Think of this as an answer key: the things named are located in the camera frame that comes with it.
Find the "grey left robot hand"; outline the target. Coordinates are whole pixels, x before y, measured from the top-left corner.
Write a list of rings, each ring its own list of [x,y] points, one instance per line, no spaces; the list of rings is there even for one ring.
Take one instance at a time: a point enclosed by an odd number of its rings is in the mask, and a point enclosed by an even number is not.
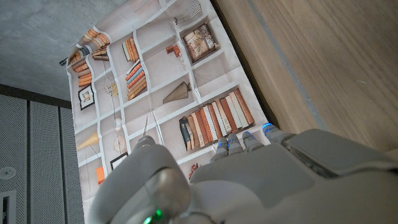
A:
[[[262,127],[221,138],[186,179],[143,136],[106,178],[89,223],[396,223],[397,161],[341,136]]]

